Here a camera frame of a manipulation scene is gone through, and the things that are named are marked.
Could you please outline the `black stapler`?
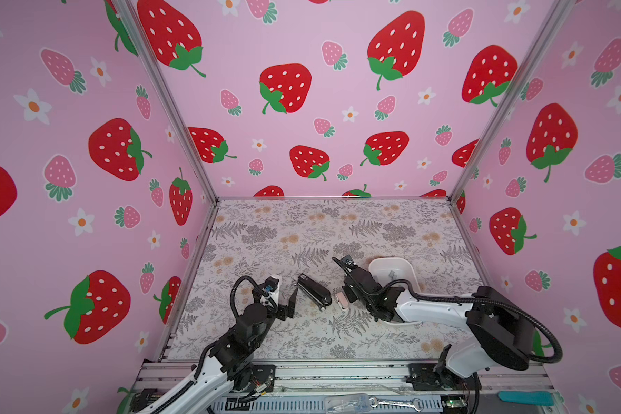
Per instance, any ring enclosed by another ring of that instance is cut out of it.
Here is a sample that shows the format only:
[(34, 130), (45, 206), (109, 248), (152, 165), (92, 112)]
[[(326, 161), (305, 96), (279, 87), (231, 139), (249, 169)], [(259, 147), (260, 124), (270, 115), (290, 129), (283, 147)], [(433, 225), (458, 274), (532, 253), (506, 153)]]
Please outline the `black stapler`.
[(297, 285), (317, 305), (319, 310), (322, 311), (331, 306), (331, 292), (328, 288), (315, 281), (315, 279), (306, 274), (300, 274)]

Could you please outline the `pink mini stapler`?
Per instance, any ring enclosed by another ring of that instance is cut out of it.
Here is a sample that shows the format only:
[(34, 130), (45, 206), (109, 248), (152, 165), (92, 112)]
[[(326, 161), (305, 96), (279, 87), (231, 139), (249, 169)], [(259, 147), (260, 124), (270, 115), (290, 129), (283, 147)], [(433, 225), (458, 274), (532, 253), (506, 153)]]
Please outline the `pink mini stapler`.
[(341, 307), (343, 311), (348, 310), (350, 307), (350, 302), (348, 301), (346, 295), (343, 292), (338, 292), (335, 295), (336, 303)]

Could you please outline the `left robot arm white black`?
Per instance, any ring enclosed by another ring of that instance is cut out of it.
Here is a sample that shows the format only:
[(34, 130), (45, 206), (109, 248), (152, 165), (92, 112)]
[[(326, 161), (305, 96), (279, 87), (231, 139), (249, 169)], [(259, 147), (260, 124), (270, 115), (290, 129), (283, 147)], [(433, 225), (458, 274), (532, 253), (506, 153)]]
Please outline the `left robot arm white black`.
[(293, 315), (295, 297), (279, 303), (280, 277), (272, 275), (258, 284), (241, 276), (234, 284), (229, 304), (235, 324), (208, 344), (188, 376), (160, 398), (153, 390), (139, 392), (130, 403), (130, 413), (204, 413), (229, 393), (236, 392), (238, 405), (251, 403), (269, 392), (275, 367), (253, 364), (275, 321)]

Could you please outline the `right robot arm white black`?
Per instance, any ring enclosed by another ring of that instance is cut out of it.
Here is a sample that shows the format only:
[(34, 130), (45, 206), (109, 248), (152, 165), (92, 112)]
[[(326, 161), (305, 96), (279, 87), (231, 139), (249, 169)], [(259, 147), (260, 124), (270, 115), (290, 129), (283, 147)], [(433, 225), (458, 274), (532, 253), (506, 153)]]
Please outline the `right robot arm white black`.
[(466, 341), (445, 346), (436, 365), (420, 379), (429, 387), (464, 386), (473, 392), (467, 402), (470, 413), (477, 412), (481, 402), (478, 374), (482, 370), (525, 371), (531, 362), (557, 364), (562, 360), (562, 346), (555, 335), (491, 286), (479, 286), (475, 293), (462, 296), (421, 294), (410, 279), (381, 284), (349, 255), (334, 262), (345, 274), (343, 291), (348, 302), (360, 302), (375, 321), (392, 326), (443, 324), (471, 333)]

